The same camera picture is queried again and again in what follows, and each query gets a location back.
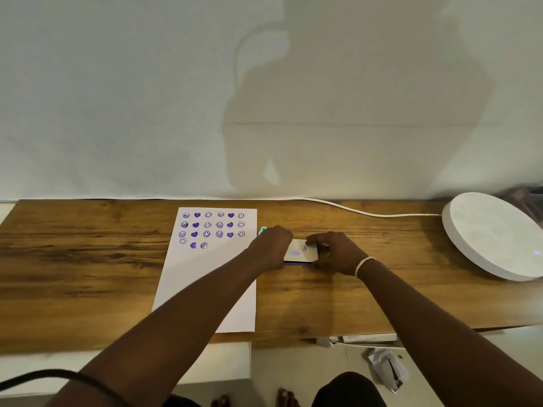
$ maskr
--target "white wall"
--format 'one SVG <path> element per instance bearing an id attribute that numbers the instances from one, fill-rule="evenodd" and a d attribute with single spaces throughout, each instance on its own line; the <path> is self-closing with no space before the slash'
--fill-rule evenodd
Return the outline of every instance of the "white wall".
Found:
<path id="1" fill-rule="evenodd" d="M 543 0 L 0 0 L 0 200 L 543 179 Z"/>

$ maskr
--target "white bracelet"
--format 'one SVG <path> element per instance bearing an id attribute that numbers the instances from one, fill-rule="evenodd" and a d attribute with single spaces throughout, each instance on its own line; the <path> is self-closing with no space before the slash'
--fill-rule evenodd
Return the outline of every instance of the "white bracelet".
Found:
<path id="1" fill-rule="evenodd" d="M 370 258 L 372 258 L 373 260 L 377 260 L 375 257 L 366 257 L 364 258 L 362 261 L 360 261 L 360 263 L 358 263 L 358 265 L 356 266 L 356 270 L 355 270 L 355 277 L 358 278 L 358 269 L 360 269 L 360 267 L 362 266 L 362 264 L 364 264 L 366 262 L 366 260 L 370 260 Z"/>

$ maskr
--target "black cable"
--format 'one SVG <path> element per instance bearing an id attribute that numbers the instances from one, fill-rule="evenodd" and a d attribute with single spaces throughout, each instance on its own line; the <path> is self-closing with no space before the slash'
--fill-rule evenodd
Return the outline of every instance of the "black cable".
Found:
<path id="1" fill-rule="evenodd" d="M 38 378 L 65 378 L 67 380 L 76 380 L 78 382 L 85 383 L 88 386 L 94 387 L 95 389 L 103 392 L 107 397 L 111 398 L 115 403 L 122 407 L 132 407 L 132 404 L 127 402 L 122 396 L 117 394 L 115 391 L 111 390 L 106 385 L 100 383 L 98 380 L 87 376 L 86 374 L 76 373 L 75 371 L 64 370 L 64 369 L 45 369 L 32 371 L 31 373 L 23 374 L 22 376 L 17 376 L 10 378 L 2 383 L 0 383 L 0 391 L 10 389 L 12 387 L 18 386 L 20 384 L 30 382 L 32 380 L 37 380 Z"/>

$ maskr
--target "white floor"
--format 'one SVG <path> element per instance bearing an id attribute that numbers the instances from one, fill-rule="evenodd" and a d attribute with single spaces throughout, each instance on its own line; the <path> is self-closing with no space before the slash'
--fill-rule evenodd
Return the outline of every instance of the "white floor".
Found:
<path id="1" fill-rule="evenodd" d="M 526 327 L 503 332 L 485 333 L 494 344 L 515 360 L 543 378 L 543 327 Z M 189 397 L 202 407 L 209 406 L 214 397 L 229 394 L 234 407 L 274 407 L 277 388 L 294 391 L 303 407 L 310 406 L 317 390 L 344 371 L 356 371 L 372 378 L 389 407 L 442 406 L 405 350 L 401 355 L 411 377 L 392 394 L 372 376 L 368 363 L 361 356 L 362 348 L 337 345 L 320 347 L 281 348 L 253 351 L 250 380 L 179 385 L 176 394 Z M 0 407 L 43 406 L 49 397 L 26 397 L 0 400 Z"/>

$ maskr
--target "white round lamp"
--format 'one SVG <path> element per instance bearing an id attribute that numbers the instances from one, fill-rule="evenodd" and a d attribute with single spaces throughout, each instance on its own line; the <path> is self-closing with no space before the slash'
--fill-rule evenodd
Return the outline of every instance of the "white round lamp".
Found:
<path id="1" fill-rule="evenodd" d="M 454 245 L 489 273 L 513 281 L 543 276 L 543 229 L 514 205 L 465 192 L 445 206 L 443 226 Z"/>

